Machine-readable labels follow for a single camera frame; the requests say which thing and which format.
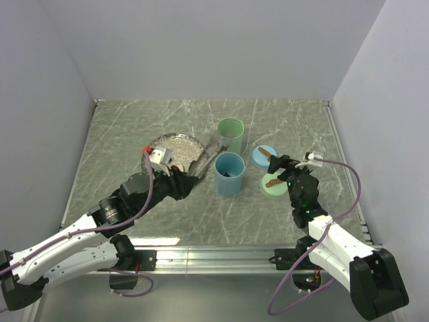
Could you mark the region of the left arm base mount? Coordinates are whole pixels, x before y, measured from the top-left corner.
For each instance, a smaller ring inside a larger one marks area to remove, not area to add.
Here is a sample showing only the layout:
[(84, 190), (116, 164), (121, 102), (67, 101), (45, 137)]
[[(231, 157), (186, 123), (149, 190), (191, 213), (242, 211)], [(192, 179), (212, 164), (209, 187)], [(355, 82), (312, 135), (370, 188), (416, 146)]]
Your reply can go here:
[[(156, 250), (136, 250), (131, 240), (126, 235), (115, 235), (109, 241), (117, 251), (117, 263), (112, 268), (104, 268), (104, 271), (117, 273), (109, 276), (109, 288), (111, 293), (124, 298), (137, 298), (149, 294), (154, 289), (154, 280), (143, 272), (153, 272), (156, 268)], [(137, 294), (125, 294), (123, 290), (133, 290), (139, 279), (149, 282), (149, 288)]]

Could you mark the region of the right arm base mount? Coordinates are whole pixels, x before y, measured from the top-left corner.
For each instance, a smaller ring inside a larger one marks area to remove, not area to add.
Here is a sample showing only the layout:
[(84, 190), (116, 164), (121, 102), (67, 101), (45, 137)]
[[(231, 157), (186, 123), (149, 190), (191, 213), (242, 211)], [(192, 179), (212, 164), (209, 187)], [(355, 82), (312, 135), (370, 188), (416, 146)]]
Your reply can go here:
[[(315, 239), (306, 236), (298, 239), (294, 249), (277, 248), (274, 250), (274, 256), (269, 259), (269, 263), (274, 264), (276, 270), (289, 270), (294, 262), (315, 242)], [(304, 258), (293, 272), (292, 282), (298, 292), (317, 290), (322, 282), (320, 267), (313, 264), (309, 257)]]

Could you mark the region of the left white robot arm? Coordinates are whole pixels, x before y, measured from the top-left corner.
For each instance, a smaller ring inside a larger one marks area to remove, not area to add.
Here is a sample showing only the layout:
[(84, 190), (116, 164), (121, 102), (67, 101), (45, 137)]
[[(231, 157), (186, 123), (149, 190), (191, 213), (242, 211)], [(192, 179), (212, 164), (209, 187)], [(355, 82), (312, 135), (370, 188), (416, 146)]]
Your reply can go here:
[(123, 231), (166, 197), (186, 198), (202, 180), (173, 166), (129, 177), (67, 228), (20, 252), (1, 251), (1, 292), (8, 311), (18, 311), (43, 292), (94, 270), (133, 270), (139, 261)]

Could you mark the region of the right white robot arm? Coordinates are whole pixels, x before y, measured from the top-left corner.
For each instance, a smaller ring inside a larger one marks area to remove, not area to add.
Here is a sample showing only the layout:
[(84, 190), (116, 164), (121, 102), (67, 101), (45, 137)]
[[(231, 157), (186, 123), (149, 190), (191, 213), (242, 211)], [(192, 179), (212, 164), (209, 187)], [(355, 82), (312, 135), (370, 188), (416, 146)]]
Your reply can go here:
[(321, 167), (326, 159), (315, 152), (306, 153), (303, 161), (271, 155), (268, 158), (269, 174), (281, 170), (272, 186), (286, 183), (292, 216), (296, 226), (306, 232), (299, 239), (295, 253), (286, 255), (284, 249), (276, 249), (271, 261), (286, 275), (277, 286), (272, 299), (275, 300), (286, 281), (299, 266), (322, 269), (331, 275), (331, 280), (316, 286), (319, 280), (315, 271), (307, 285), (309, 295), (314, 295), (333, 282), (345, 287), (357, 312), (367, 321), (405, 307), (409, 296), (402, 280), (396, 260), (391, 252), (375, 249), (353, 237), (337, 221), (341, 215), (331, 217), (318, 202), (318, 179), (312, 176), (312, 168)]

